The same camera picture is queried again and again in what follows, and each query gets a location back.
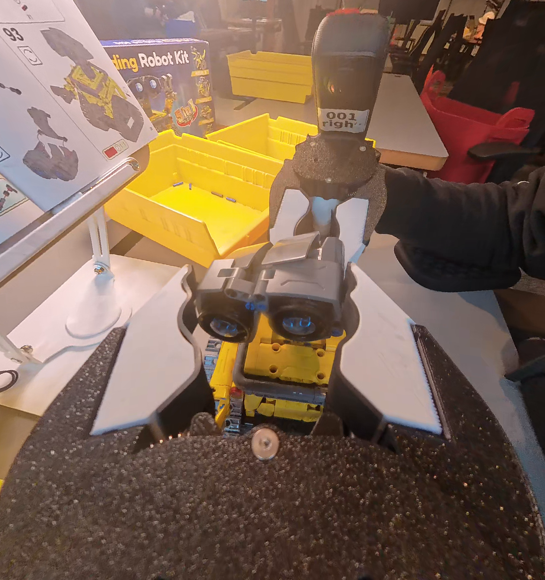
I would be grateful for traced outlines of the grey toy robot head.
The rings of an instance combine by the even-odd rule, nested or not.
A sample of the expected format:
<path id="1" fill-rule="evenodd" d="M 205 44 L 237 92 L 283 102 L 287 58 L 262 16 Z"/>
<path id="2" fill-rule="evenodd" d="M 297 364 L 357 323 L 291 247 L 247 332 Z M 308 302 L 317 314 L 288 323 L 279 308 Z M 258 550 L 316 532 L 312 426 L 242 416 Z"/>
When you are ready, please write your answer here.
<path id="1" fill-rule="evenodd" d="M 343 334 L 344 245 L 318 232 L 241 248 L 215 260 L 195 291 L 201 328 L 248 342 L 264 316 L 277 335 L 313 342 Z"/>

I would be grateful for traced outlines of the building instruction booklet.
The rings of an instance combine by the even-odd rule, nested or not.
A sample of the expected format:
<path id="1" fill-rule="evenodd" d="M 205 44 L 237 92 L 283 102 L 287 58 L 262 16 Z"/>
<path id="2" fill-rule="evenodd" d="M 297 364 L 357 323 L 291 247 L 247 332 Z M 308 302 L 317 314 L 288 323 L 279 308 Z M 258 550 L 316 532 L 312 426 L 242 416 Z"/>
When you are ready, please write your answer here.
<path id="1" fill-rule="evenodd" d="M 0 1 L 0 244 L 157 135 L 73 1 Z"/>

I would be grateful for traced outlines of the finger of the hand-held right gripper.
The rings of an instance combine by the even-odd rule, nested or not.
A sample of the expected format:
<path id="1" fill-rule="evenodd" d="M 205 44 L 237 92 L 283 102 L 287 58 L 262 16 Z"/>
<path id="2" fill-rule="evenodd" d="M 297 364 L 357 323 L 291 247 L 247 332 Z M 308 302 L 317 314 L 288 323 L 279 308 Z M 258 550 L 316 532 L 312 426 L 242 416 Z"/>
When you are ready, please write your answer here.
<path id="1" fill-rule="evenodd" d="M 274 225 L 271 226 L 271 244 L 295 236 L 300 221 L 311 208 L 311 201 L 301 190 L 288 188 L 282 195 Z"/>
<path id="2" fill-rule="evenodd" d="M 346 265 L 356 263 L 369 244 L 364 239 L 368 212 L 368 199 L 350 198 L 339 205 L 339 239 Z"/>

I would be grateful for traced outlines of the yellow tracked toy robot body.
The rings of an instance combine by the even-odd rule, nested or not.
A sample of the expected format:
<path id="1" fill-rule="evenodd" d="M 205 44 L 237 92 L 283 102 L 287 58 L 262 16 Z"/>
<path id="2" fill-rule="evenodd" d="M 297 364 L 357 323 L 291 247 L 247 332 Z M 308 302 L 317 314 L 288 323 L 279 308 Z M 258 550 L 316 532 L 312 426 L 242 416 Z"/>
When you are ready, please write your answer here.
<path id="1" fill-rule="evenodd" d="M 309 433 L 323 412 L 339 337 L 291 342 L 262 317 L 254 340 L 235 344 L 209 337 L 206 372 L 216 405 L 216 423 L 232 436 L 256 424 Z"/>

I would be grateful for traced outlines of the red plastic crate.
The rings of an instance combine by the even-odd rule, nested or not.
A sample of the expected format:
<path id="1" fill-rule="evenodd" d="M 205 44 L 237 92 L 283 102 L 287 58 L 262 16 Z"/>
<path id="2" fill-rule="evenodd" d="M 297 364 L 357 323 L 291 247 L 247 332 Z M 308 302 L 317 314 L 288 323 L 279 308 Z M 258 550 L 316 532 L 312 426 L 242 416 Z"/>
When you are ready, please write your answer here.
<path id="1" fill-rule="evenodd" d="M 421 101 L 448 156 L 429 178 L 447 182 L 485 183 L 495 161 L 516 151 L 529 132 L 535 112 L 515 107 L 504 114 L 439 96 L 445 81 L 441 70 L 428 74 Z"/>

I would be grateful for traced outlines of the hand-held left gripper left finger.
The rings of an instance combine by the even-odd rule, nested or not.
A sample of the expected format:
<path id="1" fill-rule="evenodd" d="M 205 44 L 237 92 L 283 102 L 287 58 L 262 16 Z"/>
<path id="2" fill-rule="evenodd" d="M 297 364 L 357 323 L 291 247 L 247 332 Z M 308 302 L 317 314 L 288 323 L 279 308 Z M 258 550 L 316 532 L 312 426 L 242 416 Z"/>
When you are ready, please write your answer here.
<path id="1" fill-rule="evenodd" d="M 193 337 L 195 276 L 183 266 L 127 324 L 91 434 L 147 427 L 176 436 L 214 417 L 214 395 Z"/>

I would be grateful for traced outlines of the white book stand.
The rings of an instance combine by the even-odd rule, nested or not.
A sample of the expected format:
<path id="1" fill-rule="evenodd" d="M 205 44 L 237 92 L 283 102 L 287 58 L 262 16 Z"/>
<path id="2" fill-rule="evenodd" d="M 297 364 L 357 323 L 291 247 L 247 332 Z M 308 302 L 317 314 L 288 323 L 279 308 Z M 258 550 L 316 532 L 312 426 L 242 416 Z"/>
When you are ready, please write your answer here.
<path id="1" fill-rule="evenodd" d="M 149 147 L 0 244 L 0 293 L 78 226 L 91 257 L 14 330 L 0 330 L 0 405 L 40 416 L 110 330 L 122 327 L 177 269 L 111 256 L 104 204 L 149 163 Z"/>

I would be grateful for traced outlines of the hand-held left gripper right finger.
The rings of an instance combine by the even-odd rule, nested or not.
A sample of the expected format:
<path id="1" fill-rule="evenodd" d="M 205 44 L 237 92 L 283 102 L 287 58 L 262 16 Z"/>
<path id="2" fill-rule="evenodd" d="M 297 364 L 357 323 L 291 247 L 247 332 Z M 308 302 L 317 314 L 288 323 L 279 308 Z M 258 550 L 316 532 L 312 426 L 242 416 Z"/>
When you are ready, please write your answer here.
<path id="1" fill-rule="evenodd" d="M 330 375 L 330 411 L 355 436 L 381 436 L 389 425 L 443 435 L 414 321 L 354 263 L 343 297 L 345 337 Z"/>

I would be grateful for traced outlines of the person's right forearm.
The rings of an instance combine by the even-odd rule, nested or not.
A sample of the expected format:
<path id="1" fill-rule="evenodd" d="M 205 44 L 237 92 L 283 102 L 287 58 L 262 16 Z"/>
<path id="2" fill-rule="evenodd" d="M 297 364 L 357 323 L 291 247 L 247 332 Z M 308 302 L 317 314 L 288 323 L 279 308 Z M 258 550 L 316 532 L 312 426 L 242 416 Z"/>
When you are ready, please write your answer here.
<path id="1" fill-rule="evenodd" d="M 387 168 L 385 185 L 378 233 L 452 262 L 545 280 L 545 166 L 499 185 Z"/>

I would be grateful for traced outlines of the robot kit box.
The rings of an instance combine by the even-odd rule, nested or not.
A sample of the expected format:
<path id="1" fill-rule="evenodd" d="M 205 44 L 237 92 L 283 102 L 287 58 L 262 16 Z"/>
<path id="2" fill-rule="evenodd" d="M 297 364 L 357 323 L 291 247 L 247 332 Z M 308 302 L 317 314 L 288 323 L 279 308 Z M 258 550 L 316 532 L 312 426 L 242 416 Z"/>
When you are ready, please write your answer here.
<path id="1" fill-rule="evenodd" d="M 161 133 L 206 137 L 216 109 L 210 45 L 193 38 L 103 40 L 102 46 Z"/>

